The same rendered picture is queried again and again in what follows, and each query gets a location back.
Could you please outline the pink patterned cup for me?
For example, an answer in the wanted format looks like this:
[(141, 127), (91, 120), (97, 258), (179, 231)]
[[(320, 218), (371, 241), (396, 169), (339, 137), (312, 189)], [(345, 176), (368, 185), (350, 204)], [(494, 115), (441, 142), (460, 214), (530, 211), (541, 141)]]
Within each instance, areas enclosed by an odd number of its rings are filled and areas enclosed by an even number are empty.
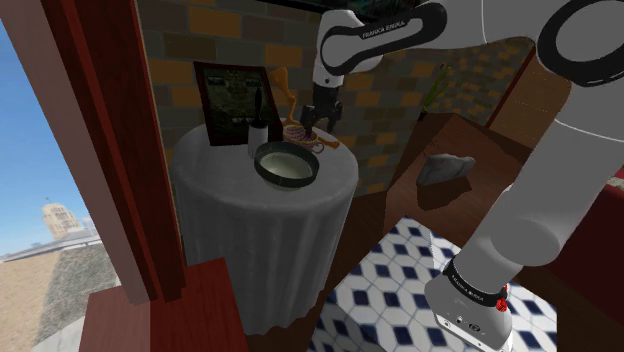
[(285, 125), (283, 127), (283, 139), (316, 154), (322, 153), (325, 149), (325, 145), (320, 141), (318, 135), (315, 132), (307, 134), (307, 130), (301, 125)]

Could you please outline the red sofa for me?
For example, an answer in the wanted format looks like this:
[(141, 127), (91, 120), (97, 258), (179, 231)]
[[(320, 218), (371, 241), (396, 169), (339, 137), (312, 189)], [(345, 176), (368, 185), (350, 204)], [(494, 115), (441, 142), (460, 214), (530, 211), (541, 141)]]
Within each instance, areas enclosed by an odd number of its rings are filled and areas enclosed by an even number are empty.
[(548, 268), (624, 325), (624, 168), (604, 186)]

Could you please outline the red wooden cabinet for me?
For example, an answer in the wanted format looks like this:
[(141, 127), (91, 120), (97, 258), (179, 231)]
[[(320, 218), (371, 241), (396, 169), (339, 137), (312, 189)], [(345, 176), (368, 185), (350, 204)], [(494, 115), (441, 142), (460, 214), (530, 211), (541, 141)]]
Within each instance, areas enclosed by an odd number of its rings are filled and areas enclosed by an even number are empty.
[(226, 261), (184, 269), (171, 302), (140, 305), (117, 286), (89, 296), (79, 352), (248, 352)]

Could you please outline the brown wooden table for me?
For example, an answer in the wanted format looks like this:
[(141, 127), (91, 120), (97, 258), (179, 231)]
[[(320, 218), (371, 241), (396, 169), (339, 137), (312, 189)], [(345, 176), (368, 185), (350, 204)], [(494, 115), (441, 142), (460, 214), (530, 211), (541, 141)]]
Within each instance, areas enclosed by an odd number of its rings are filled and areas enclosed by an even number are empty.
[[(500, 193), (511, 184), (532, 149), (456, 114), (430, 114), (414, 125), (387, 191), (384, 229), (409, 216), (462, 247)], [(470, 156), (467, 176), (419, 186), (430, 155)]]

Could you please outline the grey stone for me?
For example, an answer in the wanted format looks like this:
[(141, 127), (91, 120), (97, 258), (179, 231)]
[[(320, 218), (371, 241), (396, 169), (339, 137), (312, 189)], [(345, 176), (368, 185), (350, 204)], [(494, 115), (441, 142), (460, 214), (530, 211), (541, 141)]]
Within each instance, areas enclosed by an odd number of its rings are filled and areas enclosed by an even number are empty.
[(458, 157), (451, 154), (428, 156), (416, 183), (427, 186), (465, 177), (476, 164), (473, 157)]

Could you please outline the black bowl with pale inside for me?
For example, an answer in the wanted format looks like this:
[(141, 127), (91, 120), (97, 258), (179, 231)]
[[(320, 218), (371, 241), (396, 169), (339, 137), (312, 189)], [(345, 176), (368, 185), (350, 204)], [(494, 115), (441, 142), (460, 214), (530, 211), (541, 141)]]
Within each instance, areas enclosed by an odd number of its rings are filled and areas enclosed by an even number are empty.
[(274, 141), (260, 145), (254, 156), (256, 173), (268, 183), (297, 189), (312, 184), (319, 172), (319, 161), (299, 145)]

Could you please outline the round table with white cloth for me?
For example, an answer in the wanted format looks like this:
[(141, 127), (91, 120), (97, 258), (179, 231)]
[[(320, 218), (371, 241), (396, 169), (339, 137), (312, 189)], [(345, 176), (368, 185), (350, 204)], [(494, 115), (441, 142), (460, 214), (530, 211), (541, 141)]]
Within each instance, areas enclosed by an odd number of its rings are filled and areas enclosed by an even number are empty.
[(246, 146), (211, 145), (203, 125), (174, 148), (186, 262), (225, 259), (248, 335), (306, 316), (325, 286), (359, 176), (345, 145), (317, 158), (316, 180), (287, 190), (257, 174)]

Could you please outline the green plant in dark vase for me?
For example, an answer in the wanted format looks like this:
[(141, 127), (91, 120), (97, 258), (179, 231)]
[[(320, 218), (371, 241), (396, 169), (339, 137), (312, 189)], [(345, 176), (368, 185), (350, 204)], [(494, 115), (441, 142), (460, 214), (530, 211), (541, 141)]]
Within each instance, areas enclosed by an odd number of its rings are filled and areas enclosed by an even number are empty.
[(431, 104), (433, 103), (433, 101), (441, 94), (443, 93), (446, 88), (448, 87), (448, 84), (444, 82), (445, 78), (447, 77), (447, 75), (449, 74), (449, 72), (451, 71), (451, 67), (450, 66), (446, 66), (445, 64), (442, 64), (440, 66), (440, 74), (438, 75), (438, 77), (436, 78), (436, 80), (434, 81), (433, 85), (431, 86), (429, 92), (427, 93), (424, 102), (422, 104), (422, 110), (419, 114), (419, 117), (417, 119), (418, 122), (421, 122), (424, 120), (425, 116), (428, 113), (428, 108), (431, 106)]

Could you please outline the blue white patterned robot stand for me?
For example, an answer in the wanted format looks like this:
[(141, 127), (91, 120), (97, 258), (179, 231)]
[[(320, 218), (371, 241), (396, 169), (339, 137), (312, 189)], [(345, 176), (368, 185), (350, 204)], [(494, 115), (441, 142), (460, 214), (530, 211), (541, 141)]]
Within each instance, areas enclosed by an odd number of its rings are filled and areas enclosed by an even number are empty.
[(424, 295), (459, 251), (403, 217), (328, 294), (307, 352), (479, 352), (438, 326)]

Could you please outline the red wooden window frame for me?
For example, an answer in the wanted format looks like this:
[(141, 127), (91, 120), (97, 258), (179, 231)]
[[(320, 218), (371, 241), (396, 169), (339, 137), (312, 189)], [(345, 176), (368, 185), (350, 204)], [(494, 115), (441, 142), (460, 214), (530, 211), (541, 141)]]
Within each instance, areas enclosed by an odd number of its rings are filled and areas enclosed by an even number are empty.
[(0, 20), (132, 304), (184, 264), (136, 0), (0, 0)]

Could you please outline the dark framed picture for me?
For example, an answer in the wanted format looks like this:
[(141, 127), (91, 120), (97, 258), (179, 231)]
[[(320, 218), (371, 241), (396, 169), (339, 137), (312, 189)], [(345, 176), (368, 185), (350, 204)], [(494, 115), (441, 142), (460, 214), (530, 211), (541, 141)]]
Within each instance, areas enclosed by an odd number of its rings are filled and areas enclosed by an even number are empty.
[(193, 66), (212, 146), (247, 143), (258, 87), (262, 89), (261, 118), (268, 123), (268, 140), (282, 140), (282, 121), (264, 67), (205, 62), (194, 62)]

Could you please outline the brown wooden door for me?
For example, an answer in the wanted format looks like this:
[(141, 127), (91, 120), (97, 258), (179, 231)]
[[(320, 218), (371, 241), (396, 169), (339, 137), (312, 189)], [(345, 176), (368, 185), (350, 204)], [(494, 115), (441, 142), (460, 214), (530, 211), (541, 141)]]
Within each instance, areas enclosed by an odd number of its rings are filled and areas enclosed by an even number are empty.
[(571, 91), (571, 83), (544, 69), (535, 50), (522, 64), (487, 127), (534, 148)]

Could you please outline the orange figure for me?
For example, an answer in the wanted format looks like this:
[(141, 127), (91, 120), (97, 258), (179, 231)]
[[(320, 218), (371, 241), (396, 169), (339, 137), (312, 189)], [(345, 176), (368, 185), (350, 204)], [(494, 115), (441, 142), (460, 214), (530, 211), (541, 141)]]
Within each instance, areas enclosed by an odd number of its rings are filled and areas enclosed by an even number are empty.
[[(285, 125), (289, 125), (289, 124), (301, 125), (299, 122), (297, 122), (297, 121), (295, 121), (293, 119), (293, 114), (294, 114), (294, 110), (295, 110), (295, 106), (296, 106), (296, 98), (289, 90), (289, 86), (288, 86), (288, 71), (287, 71), (287, 69), (285, 67), (277, 68), (277, 69), (271, 71), (268, 74), (268, 78), (284, 94), (284, 96), (285, 96), (285, 98), (286, 98), (286, 100), (287, 100), (287, 102), (289, 104), (290, 111), (289, 111), (289, 113), (287, 115), (287, 118), (282, 121), (282, 126), (284, 127)], [(322, 137), (319, 137), (319, 138), (320, 138), (320, 141), (325, 146), (330, 147), (332, 149), (337, 149), (340, 146), (340, 142), (339, 141), (329, 141), (329, 140), (326, 140), (326, 139), (324, 139)]]

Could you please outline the white cup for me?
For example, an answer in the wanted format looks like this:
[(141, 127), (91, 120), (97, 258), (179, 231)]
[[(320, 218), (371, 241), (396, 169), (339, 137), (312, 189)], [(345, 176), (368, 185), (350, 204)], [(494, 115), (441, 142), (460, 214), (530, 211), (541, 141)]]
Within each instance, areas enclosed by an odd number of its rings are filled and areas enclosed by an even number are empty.
[(268, 123), (260, 120), (259, 122), (250, 122), (248, 128), (247, 151), (251, 159), (255, 158), (257, 149), (268, 142)]

